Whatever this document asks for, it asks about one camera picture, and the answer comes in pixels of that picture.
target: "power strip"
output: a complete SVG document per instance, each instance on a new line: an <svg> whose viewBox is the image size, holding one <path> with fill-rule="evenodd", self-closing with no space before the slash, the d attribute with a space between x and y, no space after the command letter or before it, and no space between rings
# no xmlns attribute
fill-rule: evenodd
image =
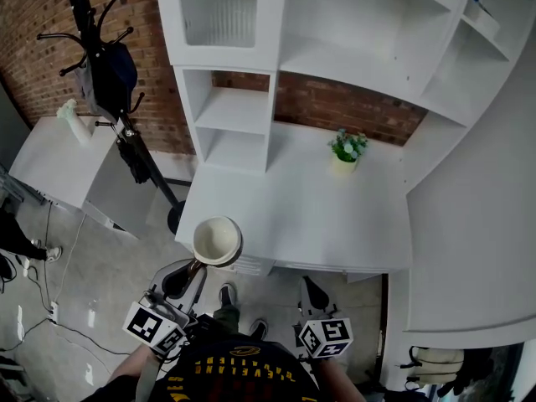
<svg viewBox="0 0 536 402"><path fill-rule="evenodd" d="M23 276L28 277L28 268L30 267L30 259L24 258Z"/></svg>
<svg viewBox="0 0 536 402"><path fill-rule="evenodd" d="M58 323L59 318L59 305L57 302L52 301L50 303L50 306L52 308L52 312L49 314L49 319L52 321L52 323L55 325Z"/></svg>

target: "gray floor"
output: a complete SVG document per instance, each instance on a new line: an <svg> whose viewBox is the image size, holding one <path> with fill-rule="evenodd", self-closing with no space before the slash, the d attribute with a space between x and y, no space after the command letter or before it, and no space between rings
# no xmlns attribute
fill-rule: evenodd
<svg viewBox="0 0 536 402"><path fill-rule="evenodd" d="M23 204L18 221L29 238L43 238L49 206ZM173 241L164 224L158 225L153 210L147 234L136 240L86 218L80 231L64 287L59 296L59 322L94 338L100 345L117 352L131 352L137 342L121 330L132 302L142 296L154 273L175 260L191 255ZM62 245L63 257L47 266L50 297L56 298L82 213L70 214L53 207L49 222L49 244ZM43 283L43 264L37 264ZM18 324L22 315L24 329L46 317L39 289L19 276L6 285L0 295L0 347L18 342ZM225 271L209 271L204 293L196 309L213 312L218 308L218 291L226 281L238 289L241 310L240 330L263 317L270 324L269 340L283 343L296 351L291 325L299 317L298 281L305 271L274 268L266 278L241 276ZM355 341L348 350L348 374L354 382L366 380L365 369L374 366L379 340L381 281L374 277L346 284L346 277L335 273L307 272L335 292L340 308L352 320ZM90 310L95 311L94 327L89 326ZM22 364L46 400L79 401L102 386L124 358L109 354L80 335L44 323L32 331L24 344L8 354Z"/></svg>

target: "yellow pot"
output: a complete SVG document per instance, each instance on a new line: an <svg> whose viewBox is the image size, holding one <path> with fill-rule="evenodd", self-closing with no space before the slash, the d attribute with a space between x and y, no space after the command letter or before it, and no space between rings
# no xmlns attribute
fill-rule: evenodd
<svg viewBox="0 0 536 402"><path fill-rule="evenodd" d="M332 169L335 173L339 174L350 174L355 171L355 168L358 166L359 157L354 162L344 162L341 161L337 155L332 154Z"/></svg>

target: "white side table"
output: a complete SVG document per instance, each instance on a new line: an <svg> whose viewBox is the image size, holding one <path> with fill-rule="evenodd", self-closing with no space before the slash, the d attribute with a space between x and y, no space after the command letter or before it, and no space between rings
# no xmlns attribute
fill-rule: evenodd
<svg viewBox="0 0 536 402"><path fill-rule="evenodd" d="M115 146L116 135L99 119L82 116L93 131L82 146L67 121L43 117L35 125L9 174L66 209L81 209L104 226L139 237L157 188L137 184Z"/></svg>

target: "desk surface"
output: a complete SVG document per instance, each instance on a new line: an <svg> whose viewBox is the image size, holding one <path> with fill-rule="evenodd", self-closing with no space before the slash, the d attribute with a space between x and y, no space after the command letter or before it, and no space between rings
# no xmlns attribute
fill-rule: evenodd
<svg viewBox="0 0 536 402"><path fill-rule="evenodd" d="M176 241L226 215L244 235L244 254L355 271L410 266L410 220L401 148L370 142L351 175L331 173L332 131L274 123L268 171L249 175L200 164Z"/></svg>
<svg viewBox="0 0 536 402"><path fill-rule="evenodd" d="M86 125L99 120L93 116L80 119ZM42 117L30 132L9 174L38 191L81 208L116 139L109 127L94 128L90 143L82 146L67 121Z"/></svg>

